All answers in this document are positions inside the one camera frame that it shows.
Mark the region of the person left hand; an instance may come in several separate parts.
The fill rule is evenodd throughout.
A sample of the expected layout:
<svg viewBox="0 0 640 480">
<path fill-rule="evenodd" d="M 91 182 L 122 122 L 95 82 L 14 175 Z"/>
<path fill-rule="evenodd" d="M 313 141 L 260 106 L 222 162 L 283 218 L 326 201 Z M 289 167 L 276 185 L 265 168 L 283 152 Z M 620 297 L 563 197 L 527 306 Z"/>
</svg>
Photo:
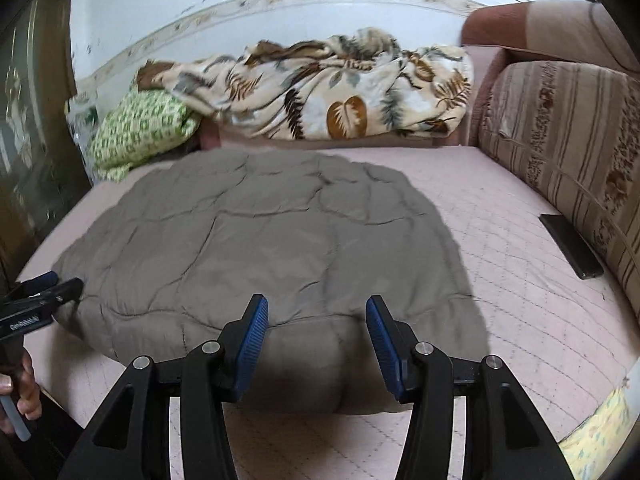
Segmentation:
<svg viewBox="0 0 640 480">
<path fill-rule="evenodd" d="M 0 375 L 2 396 L 12 396 L 17 392 L 15 401 L 17 411 L 28 420 L 36 420 L 42 415 L 40 388 L 36 382 L 32 356 L 23 351 L 22 364 L 9 375 Z"/>
</svg>

